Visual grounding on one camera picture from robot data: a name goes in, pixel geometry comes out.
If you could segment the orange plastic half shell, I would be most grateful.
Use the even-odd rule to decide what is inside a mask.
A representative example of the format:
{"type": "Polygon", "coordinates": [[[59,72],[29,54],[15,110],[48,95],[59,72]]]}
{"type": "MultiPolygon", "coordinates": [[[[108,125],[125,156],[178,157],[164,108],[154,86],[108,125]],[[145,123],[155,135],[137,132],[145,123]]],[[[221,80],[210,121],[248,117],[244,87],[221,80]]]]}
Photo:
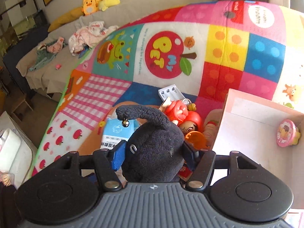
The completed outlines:
{"type": "Polygon", "coordinates": [[[196,150],[209,150],[207,139],[199,131],[190,131],[185,135],[185,140],[190,143],[196,150]]]}

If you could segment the black plush cat toy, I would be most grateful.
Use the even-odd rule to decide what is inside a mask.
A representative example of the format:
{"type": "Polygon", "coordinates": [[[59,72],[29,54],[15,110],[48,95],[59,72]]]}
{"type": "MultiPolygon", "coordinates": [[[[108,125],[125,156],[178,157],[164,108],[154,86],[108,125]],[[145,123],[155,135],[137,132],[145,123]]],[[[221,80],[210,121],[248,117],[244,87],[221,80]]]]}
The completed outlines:
{"type": "Polygon", "coordinates": [[[121,105],[117,118],[146,120],[132,134],[126,144],[126,158],[122,174],[128,182],[172,182],[183,166],[182,131],[159,109],[139,105],[121,105]]]}

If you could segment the red round-head toy figure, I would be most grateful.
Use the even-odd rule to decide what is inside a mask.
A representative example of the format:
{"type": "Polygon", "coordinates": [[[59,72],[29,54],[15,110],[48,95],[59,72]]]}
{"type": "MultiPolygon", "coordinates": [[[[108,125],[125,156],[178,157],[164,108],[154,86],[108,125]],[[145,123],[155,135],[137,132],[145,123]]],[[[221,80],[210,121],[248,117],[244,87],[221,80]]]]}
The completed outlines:
{"type": "Polygon", "coordinates": [[[184,135],[191,131],[202,132],[201,116],[196,111],[189,111],[182,100],[171,101],[170,104],[163,104],[162,107],[164,114],[180,128],[184,135]]]}

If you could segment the pink cardboard box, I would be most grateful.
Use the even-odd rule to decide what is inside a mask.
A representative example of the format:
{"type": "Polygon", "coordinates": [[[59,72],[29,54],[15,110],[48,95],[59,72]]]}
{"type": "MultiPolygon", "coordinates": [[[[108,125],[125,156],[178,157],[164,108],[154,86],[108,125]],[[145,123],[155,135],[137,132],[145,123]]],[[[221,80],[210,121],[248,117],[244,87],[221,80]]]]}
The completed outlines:
{"type": "Polygon", "coordinates": [[[303,208],[303,138],[282,148],[276,133],[289,119],[303,132],[303,114],[270,100],[230,89],[213,150],[240,151],[286,183],[294,194],[292,207],[303,208]]]}

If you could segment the white battery charger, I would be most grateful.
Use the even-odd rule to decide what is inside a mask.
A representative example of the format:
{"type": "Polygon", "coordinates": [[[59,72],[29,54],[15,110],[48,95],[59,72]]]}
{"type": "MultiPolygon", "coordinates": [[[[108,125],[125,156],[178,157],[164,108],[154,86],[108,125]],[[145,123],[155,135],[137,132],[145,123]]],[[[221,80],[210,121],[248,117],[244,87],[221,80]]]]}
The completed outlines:
{"type": "Polygon", "coordinates": [[[185,99],[185,96],[180,92],[175,84],[158,89],[158,95],[162,101],[165,101],[168,97],[171,99],[171,101],[185,99]]]}

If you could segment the yellow pudding toy pink base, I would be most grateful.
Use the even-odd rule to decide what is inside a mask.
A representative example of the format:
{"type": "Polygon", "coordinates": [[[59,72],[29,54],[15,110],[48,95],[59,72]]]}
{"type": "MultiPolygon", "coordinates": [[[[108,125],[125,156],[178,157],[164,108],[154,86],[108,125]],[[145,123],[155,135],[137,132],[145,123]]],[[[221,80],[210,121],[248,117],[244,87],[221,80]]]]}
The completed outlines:
{"type": "Polygon", "coordinates": [[[280,147],[297,145],[301,137],[300,130],[291,120],[283,120],[276,133],[276,143],[280,147]]]}

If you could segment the black red doll keychain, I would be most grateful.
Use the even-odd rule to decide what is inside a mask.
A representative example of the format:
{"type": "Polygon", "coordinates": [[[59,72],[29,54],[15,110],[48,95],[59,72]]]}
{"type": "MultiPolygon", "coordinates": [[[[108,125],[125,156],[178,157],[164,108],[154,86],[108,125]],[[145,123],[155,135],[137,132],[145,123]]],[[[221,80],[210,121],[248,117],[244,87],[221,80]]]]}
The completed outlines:
{"type": "Polygon", "coordinates": [[[193,172],[187,166],[183,166],[178,172],[179,178],[181,178],[185,182],[188,181],[192,174],[193,172]]]}

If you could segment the blue white tissue pack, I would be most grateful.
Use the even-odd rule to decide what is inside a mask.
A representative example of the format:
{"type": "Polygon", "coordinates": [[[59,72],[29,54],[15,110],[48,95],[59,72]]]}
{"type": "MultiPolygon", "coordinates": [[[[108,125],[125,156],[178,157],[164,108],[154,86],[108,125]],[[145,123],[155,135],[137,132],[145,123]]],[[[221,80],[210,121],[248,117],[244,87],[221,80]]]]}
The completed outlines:
{"type": "Polygon", "coordinates": [[[101,137],[101,149],[113,149],[121,140],[128,141],[141,124],[130,120],[129,126],[124,127],[120,120],[107,118],[101,137]]]}

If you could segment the grey sofa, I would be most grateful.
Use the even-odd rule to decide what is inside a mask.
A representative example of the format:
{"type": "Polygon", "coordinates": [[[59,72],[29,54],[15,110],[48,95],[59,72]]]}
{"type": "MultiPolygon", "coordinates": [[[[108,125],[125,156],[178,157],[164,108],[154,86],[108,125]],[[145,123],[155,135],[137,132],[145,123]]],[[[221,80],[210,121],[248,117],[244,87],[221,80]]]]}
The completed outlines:
{"type": "Polygon", "coordinates": [[[119,4],[108,8],[105,11],[98,11],[91,15],[81,16],[79,19],[65,24],[58,29],[50,32],[46,39],[39,43],[51,43],[64,38],[66,46],[56,55],[56,57],[41,69],[30,72],[28,69],[36,62],[36,52],[38,44],[27,53],[16,65],[17,71],[26,79],[26,84],[33,91],[41,90],[44,94],[62,93],[67,79],[78,62],[78,56],[70,53],[69,38],[73,33],[83,26],[88,26],[94,21],[104,21],[104,26],[117,25],[119,27],[141,19],[147,15],[160,10],[182,6],[183,3],[171,1],[134,1],[119,4]]]}

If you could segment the colourful cartoon play mat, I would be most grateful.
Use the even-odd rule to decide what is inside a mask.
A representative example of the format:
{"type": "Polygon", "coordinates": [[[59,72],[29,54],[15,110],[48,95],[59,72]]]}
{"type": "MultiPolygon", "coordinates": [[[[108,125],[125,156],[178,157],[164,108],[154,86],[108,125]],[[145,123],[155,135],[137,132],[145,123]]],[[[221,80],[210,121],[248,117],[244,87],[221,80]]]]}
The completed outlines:
{"type": "Polygon", "coordinates": [[[197,3],[126,24],[87,52],[32,164],[36,174],[78,150],[125,101],[159,105],[174,84],[202,118],[236,89],[303,111],[303,13],[258,1],[197,3]]]}

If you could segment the teal cloth on sofa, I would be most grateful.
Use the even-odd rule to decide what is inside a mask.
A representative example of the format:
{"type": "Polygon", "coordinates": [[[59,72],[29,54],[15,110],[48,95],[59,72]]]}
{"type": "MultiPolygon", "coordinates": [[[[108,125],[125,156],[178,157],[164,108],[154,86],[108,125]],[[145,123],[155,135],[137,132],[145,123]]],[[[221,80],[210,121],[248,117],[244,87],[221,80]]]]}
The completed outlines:
{"type": "Polygon", "coordinates": [[[34,65],[28,70],[30,72],[41,69],[56,57],[56,55],[66,46],[64,38],[59,37],[58,40],[51,43],[39,43],[37,46],[37,58],[34,65]]]}

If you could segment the pink white crumpled cloth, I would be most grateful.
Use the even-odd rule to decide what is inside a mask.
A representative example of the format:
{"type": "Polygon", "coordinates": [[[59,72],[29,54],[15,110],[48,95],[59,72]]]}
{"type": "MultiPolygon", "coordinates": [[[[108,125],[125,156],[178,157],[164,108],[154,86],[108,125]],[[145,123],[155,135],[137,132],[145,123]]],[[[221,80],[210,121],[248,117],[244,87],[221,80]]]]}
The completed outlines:
{"type": "Polygon", "coordinates": [[[72,56],[79,54],[85,49],[85,46],[89,48],[95,47],[99,42],[106,38],[110,33],[116,31],[119,26],[104,26],[104,21],[94,21],[88,26],[83,26],[78,29],[69,38],[69,50],[72,56]]]}

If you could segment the long yellow banana pillow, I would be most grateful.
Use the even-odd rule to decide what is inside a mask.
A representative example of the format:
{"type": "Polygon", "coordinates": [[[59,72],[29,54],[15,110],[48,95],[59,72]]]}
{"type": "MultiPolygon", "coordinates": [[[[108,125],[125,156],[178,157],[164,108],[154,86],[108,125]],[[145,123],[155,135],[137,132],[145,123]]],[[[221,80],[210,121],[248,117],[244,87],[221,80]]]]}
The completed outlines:
{"type": "Polygon", "coordinates": [[[83,13],[82,7],[77,7],[75,9],[72,9],[71,11],[69,11],[69,12],[61,15],[57,19],[55,19],[50,24],[50,26],[48,28],[48,32],[52,32],[65,24],[73,22],[73,21],[79,19],[83,15],[84,15],[84,13],[83,13]]]}

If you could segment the yellow duck plush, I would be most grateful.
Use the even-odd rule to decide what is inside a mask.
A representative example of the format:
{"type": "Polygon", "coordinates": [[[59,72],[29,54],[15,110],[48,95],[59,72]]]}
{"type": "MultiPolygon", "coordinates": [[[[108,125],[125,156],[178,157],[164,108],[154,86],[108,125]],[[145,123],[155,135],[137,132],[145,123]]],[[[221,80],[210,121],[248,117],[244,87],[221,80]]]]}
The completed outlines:
{"type": "Polygon", "coordinates": [[[82,2],[82,12],[85,15],[90,15],[92,13],[98,12],[98,3],[100,0],[83,0],[82,2]]]}

